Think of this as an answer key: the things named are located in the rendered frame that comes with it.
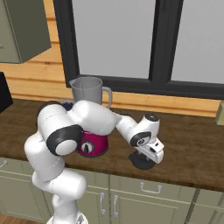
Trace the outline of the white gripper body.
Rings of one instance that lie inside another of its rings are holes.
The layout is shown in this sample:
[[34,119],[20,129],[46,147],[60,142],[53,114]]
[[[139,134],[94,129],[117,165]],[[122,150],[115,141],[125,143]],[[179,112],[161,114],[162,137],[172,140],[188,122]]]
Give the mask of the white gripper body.
[[146,156],[147,160],[152,160],[154,163],[159,164],[164,157],[164,151],[163,149],[158,146],[152,146],[152,145],[144,145],[136,147],[138,151],[143,153]]

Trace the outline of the dark grey blender lid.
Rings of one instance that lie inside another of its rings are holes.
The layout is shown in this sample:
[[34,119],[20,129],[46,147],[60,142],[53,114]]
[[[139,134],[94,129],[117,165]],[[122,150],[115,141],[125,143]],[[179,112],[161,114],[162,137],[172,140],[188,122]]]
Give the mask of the dark grey blender lid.
[[154,165],[156,164],[151,159],[147,160],[144,154],[139,154],[137,151],[134,151],[129,155],[129,160],[137,169],[145,171],[153,168]]

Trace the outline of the magenta blender with grey jug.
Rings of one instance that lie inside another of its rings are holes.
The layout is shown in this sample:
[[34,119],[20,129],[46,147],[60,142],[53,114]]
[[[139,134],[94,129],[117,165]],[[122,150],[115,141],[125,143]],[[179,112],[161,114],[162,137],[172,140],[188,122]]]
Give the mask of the magenta blender with grey jug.
[[[112,90],[109,87],[104,87],[102,80],[89,76],[80,77],[75,80],[69,81],[73,98],[76,102],[80,100],[87,100],[102,104],[102,92],[108,93],[108,106],[109,109],[112,105]],[[91,132],[84,131],[81,146],[78,152],[85,158],[97,158],[103,155],[109,147],[107,136],[98,136]]]

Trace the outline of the olive green drawer front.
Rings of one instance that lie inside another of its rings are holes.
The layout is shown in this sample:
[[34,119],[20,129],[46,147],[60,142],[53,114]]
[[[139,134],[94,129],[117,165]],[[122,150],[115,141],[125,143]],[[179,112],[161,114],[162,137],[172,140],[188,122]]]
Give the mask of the olive green drawer front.
[[[156,191],[158,186],[162,186],[160,194],[152,194],[142,192],[140,189],[140,182],[144,182],[144,189]],[[136,193],[142,195],[149,195],[152,197],[164,198],[168,200],[178,200],[184,202],[191,202],[196,189],[181,185],[172,185],[160,183],[155,181],[127,178],[121,176],[110,176],[110,188],[127,193]]]
[[[0,157],[0,165],[3,163],[4,160],[7,160],[8,164],[5,167],[0,168],[1,172],[12,172],[24,175],[33,174],[33,169],[27,161]],[[78,172],[79,174],[83,175],[87,179],[87,184],[89,186],[98,186],[105,188],[109,186],[108,174],[93,171],[82,171],[77,169],[73,169],[73,172]]]

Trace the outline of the olive green cupboard door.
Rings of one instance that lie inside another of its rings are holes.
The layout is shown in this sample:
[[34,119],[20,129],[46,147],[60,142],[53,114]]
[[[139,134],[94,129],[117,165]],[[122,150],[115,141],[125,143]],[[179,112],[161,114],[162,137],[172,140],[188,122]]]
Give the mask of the olive green cupboard door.
[[198,189],[185,224],[224,224],[224,192]]
[[[114,195],[118,195],[117,218],[113,215]],[[185,224],[189,203],[159,199],[136,193],[111,190],[112,224]]]
[[47,223],[51,218],[44,193],[30,175],[0,171],[0,211],[28,221]]
[[[103,207],[106,213],[101,216],[100,193],[105,193]],[[81,199],[77,200],[79,210],[86,216],[89,224],[110,224],[109,189],[105,187],[91,186]]]

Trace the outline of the olive green box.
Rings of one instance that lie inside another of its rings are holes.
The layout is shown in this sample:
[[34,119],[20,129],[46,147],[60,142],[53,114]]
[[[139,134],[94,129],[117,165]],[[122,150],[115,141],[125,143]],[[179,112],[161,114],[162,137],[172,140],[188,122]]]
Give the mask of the olive green box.
[[222,101],[218,107],[215,121],[218,125],[224,125],[224,101]]

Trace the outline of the dark blue round object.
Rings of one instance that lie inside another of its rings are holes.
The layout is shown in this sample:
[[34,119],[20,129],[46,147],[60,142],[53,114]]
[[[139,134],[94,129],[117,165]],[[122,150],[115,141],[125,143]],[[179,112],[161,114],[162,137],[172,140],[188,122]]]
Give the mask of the dark blue round object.
[[69,111],[73,107],[73,103],[70,101],[64,101],[62,102],[62,106],[66,109],[66,111]]

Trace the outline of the black framed window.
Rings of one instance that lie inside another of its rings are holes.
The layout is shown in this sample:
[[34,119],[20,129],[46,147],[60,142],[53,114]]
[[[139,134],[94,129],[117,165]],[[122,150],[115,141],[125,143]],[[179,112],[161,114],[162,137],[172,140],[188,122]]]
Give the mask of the black framed window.
[[[58,27],[65,82],[82,76],[76,44],[72,0],[52,0]],[[172,79],[172,67],[184,0],[156,0],[148,77],[103,76],[116,92],[224,100],[224,84]]]

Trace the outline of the black appliance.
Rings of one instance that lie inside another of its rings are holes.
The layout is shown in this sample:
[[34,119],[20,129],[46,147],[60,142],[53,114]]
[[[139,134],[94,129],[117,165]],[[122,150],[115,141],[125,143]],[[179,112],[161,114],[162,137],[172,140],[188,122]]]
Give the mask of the black appliance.
[[9,90],[4,73],[0,72],[0,113],[5,111],[10,105],[13,104],[11,92]]

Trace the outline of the olive green wall cupboard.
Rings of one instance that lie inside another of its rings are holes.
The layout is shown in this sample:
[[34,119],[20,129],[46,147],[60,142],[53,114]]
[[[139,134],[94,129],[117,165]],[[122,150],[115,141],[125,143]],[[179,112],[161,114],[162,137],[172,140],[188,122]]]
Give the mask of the olive green wall cupboard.
[[24,63],[50,47],[43,0],[0,0],[0,63]]

